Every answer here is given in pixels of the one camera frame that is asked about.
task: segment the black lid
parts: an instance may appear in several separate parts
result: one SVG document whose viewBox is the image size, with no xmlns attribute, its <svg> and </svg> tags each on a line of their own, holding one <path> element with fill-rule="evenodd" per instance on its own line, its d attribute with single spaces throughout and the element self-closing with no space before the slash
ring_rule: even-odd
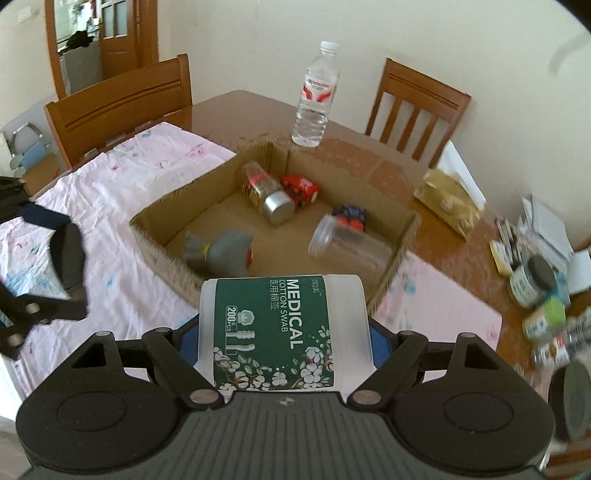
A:
<svg viewBox="0 0 591 480">
<path fill-rule="evenodd" d="M 540 290 L 548 291 L 556 286 L 554 270 L 541 255 L 531 257 L 527 261 L 527 269 L 530 271 L 531 279 Z"/>
<path fill-rule="evenodd" d="M 579 361 L 552 376 L 548 403 L 556 418 L 556 438 L 571 442 L 585 436 L 591 422 L 591 379 Z"/>
</svg>

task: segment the bottle label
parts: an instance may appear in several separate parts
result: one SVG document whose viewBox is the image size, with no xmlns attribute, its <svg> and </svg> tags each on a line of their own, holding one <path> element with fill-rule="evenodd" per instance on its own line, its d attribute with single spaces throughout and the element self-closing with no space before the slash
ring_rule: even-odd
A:
<svg viewBox="0 0 591 480">
<path fill-rule="evenodd" d="M 335 87 L 336 82 L 321 80 L 312 75 L 306 75 L 304 77 L 304 86 L 301 90 L 301 98 L 302 100 L 312 102 L 329 103 L 335 94 Z"/>
<path fill-rule="evenodd" d="M 509 279 L 509 285 L 513 296 L 523 308 L 531 308 L 542 298 L 537 288 L 528 280 L 523 265 L 513 272 Z"/>
<path fill-rule="evenodd" d="M 331 388 L 323 277 L 218 280 L 213 347 L 213 377 L 222 394 Z"/>
<path fill-rule="evenodd" d="M 529 319 L 523 322 L 523 331 L 529 339 L 541 338 L 550 333 L 551 326 L 546 320 L 544 312 L 536 316 L 535 312 Z"/>
<path fill-rule="evenodd" d="M 251 203 L 260 209 L 267 197 L 277 191 L 277 187 L 271 176 L 266 171 L 262 171 L 247 177 L 242 185 L 242 191 Z"/>
<path fill-rule="evenodd" d="M 554 365 L 556 368 L 565 367 L 570 363 L 569 351 L 562 335 L 558 335 L 550 343 L 540 347 L 541 362 L 545 367 Z"/>
</svg>

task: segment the water bottle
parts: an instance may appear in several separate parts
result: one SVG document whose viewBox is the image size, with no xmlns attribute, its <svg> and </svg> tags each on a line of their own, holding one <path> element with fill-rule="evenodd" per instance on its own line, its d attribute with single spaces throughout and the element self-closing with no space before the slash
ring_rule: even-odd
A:
<svg viewBox="0 0 591 480">
<path fill-rule="evenodd" d="M 585 322 L 571 323 L 551 342 L 534 347 L 532 360 L 537 368 L 568 365 L 575 355 L 591 345 L 591 326 Z"/>
<path fill-rule="evenodd" d="M 320 54 L 308 67 L 295 113 L 291 139 L 302 147 L 317 147 L 322 140 L 340 72 L 336 66 L 338 44 L 320 43 Z"/>
</svg>

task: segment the wooden chair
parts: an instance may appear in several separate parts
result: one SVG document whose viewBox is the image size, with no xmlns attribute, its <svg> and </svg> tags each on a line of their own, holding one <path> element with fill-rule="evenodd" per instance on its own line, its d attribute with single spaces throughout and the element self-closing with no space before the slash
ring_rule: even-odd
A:
<svg viewBox="0 0 591 480">
<path fill-rule="evenodd" d="M 365 129 L 365 135 L 371 135 L 374 129 L 375 118 L 378 114 L 378 109 L 382 97 L 385 93 L 393 95 L 394 105 L 382 131 L 380 142 L 386 144 L 390 140 L 392 128 L 396 122 L 398 112 L 402 102 L 412 103 L 414 106 L 413 112 L 404 128 L 396 150 L 404 152 L 407 147 L 408 139 L 413 131 L 415 123 L 417 122 L 418 114 L 421 110 L 425 110 L 431 114 L 431 118 L 413 152 L 413 159 L 419 161 L 429 138 L 433 133 L 435 124 L 438 119 L 445 120 L 449 123 L 449 127 L 443 139 L 439 143 L 435 154 L 429 162 L 429 167 L 434 167 L 439 161 L 443 147 L 447 141 L 452 137 L 453 131 L 456 129 L 459 121 L 470 103 L 470 95 L 460 92 L 444 83 L 438 82 L 431 77 L 423 75 L 413 69 L 405 67 L 391 59 L 386 60 L 384 66 L 384 73 L 379 84 L 378 94 L 376 95 L 374 107 L 371 110 L 368 126 Z"/>
<path fill-rule="evenodd" d="M 186 54 L 130 70 L 45 106 L 68 168 L 105 142 L 192 105 Z"/>
</svg>

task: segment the toy car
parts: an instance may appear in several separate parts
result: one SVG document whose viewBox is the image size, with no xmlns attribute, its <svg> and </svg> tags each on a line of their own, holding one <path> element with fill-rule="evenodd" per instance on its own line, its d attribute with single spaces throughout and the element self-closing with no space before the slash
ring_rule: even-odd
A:
<svg viewBox="0 0 591 480">
<path fill-rule="evenodd" d="M 300 208 L 312 205 L 318 198 L 320 191 L 320 187 L 316 183 L 304 177 L 283 177 L 281 185 L 286 194 Z"/>
<path fill-rule="evenodd" d="M 332 215 L 345 225 L 349 225 L 355 230 L 365 231 L 365 209 L 355 205 L 345 204 L 333 208 Z"/>
</svg>

